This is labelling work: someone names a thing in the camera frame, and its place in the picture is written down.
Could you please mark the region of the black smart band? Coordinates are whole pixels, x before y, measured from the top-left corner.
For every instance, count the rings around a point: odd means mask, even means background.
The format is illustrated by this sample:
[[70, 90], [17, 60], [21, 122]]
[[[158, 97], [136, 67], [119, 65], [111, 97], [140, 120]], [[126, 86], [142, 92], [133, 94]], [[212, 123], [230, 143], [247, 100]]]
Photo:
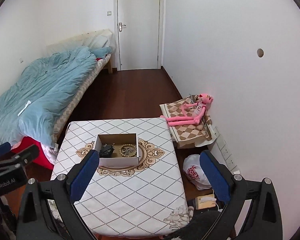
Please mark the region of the black smart band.
[[99, 151], [100, 158], [111, 158], [115, 148], [113, 145], [104, 144]]

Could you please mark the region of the beige tissue box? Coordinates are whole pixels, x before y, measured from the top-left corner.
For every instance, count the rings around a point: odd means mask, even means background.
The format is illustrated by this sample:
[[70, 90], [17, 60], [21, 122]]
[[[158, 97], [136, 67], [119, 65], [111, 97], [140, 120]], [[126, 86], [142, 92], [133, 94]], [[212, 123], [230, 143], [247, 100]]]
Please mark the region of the beige tissue box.
[[198, 196], [195, 198], [196, 210], [208, 209], [216, 206], [216, 198], [214, 194]]

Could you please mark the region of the white plastic bag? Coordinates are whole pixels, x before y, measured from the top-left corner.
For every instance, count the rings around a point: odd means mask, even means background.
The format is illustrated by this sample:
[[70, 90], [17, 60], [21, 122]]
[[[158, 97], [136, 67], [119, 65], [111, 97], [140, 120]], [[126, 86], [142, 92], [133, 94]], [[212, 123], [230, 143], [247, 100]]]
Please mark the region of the white plastic bag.
[[183, 172], [188, 180], [195, 185], [197, 190], [208, 190], [212, 186], [200, 166], [200, 155], [192, 154], [185, 158], [183, 162]]

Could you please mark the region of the white cardboard box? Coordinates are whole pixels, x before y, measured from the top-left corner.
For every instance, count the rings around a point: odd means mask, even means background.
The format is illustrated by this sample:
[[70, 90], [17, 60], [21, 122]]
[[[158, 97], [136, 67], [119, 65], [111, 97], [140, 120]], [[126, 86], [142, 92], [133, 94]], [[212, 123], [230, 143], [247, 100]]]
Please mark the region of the white cardboard box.
[[111, 158], [100, 158], [99, 167], [126, 168], [139, 165], [139, 146], [136, 133], [99, 134], [94, 149], [99, 153], [104, 144], [113, 145]]

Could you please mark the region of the light blue duvet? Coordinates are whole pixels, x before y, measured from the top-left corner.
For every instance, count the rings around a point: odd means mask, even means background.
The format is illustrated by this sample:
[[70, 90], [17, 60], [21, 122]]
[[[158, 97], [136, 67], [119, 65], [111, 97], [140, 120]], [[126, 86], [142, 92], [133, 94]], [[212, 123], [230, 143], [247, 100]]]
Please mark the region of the light blue duvet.
[[0, 145], [14, 146], [31, 137], [53, 147], [53, 127], [97, 60], [88, 47], [39, 58], [24, 69], [19, 80], [0, 96]]

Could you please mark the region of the patterned white tablecloth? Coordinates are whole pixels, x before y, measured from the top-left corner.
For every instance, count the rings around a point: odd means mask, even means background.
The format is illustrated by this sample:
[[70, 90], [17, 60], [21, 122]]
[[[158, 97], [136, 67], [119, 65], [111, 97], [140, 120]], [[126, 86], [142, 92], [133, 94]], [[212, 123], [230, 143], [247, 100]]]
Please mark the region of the patterned white tablecloth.
[[126, 133], [138, 136], [139, 166], [99, 167], [75, 208], [89, 229], [102, 236], [145, 238], [185, 227], [193, 210], [187, 205], [170, 131], [162, 118], [71, 122], [52, 178], [79, 163], [99, 134]]

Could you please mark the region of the pink panther plush toy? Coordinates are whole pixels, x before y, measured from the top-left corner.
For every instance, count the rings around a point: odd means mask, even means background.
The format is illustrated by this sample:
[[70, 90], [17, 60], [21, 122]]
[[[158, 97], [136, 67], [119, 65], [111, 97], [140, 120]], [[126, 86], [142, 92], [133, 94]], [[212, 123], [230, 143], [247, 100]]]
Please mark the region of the pink panther plush toy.
[[187, 101], [172, 103], [168, 105], [168, 113], [170, 117], [161, 115], [170, 127], [186, 126], [200, 124], [207, 107], [213, 102], [213, 97], [209, 94], [198, 94], [193, 103]]

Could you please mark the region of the bed with checkered mattress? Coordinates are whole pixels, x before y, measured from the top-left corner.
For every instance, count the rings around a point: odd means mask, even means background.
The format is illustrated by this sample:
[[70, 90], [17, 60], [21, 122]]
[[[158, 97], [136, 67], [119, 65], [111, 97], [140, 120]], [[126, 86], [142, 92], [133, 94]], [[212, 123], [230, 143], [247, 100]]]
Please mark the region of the bed with checkered mattress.
[[[93, 35], [103, 35], [108, 38], [108, 42], [104, 47], [110, 47], [112, 50], [115, 49], [115, 43], [113, 38], [113, 32], [109, 29], [101, 29], [97, 31], [92, 31], [89, 33], [84, 33], [81, 35], [77, 35], [71, 38], [67, 38], [66, 40], [59, 41], [55, 44], [50, 44], [46, 46], [47, 53], [52, 55], [54, 53], [59, 53], [67, 50], [73, 50], [80, 46], [82, 46], [83, 41]], [[109, 72], [112, 72], [111, 68], [111, 53], [107, 54], [106, 56], [102, 57], [101, 59], [97, 60], [93, 70], [83, 79], [79, 88], [76, 90], [75, 95], [72, 97], [69, 104], [65, 107], [62, 111], [61, 116], [56, 120], [54, 127], [53, 127], [53, 134], [52, 139], [54, 143], [57, 143], [66, 122], [70, 118], [71, 113], [74, 111], [75, 107], [78, 105], [79, 101], [83, 97], [85, 91], [89, 88], [89, 86], [93, 83], [95, 78], [98, 76], [99, 72], [103, 68], [108, 68]]]

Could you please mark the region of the white pillow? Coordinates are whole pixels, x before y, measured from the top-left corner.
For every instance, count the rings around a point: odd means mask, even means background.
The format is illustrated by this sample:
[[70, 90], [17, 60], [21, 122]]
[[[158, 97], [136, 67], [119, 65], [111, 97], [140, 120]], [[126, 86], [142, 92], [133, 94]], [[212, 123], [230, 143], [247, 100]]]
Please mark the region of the white pillow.
[[88, 47], [90, 49], [99, 49], [103, 48], [108, 42], [108, 38], [103, 35], [93, 35], [86, 38], [82, 46]]

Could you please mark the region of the white door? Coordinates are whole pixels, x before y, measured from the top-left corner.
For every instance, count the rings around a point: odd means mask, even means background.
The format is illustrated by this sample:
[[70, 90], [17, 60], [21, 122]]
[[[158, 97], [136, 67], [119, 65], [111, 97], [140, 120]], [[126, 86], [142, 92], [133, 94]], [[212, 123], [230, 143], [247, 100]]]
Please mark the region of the white door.
[[119, 70], [159, 69], [164, 0], [114, 0]]

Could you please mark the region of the white wall power strip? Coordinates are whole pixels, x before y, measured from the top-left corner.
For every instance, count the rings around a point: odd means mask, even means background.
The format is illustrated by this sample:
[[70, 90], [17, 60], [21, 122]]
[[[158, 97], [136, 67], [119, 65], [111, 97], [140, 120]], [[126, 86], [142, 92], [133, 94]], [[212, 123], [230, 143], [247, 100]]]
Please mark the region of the white wall power strip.
[[231, 153], [230, 149], [228, 148], [227, 143], [225, 142], [223, 136], [221, 135], [217, 126], [213, 128], [214, 134], [216, 136], [216, 144], [217, 147], [232, 174], [241, 174], [239, 167], [235, 161], [234, 155]]

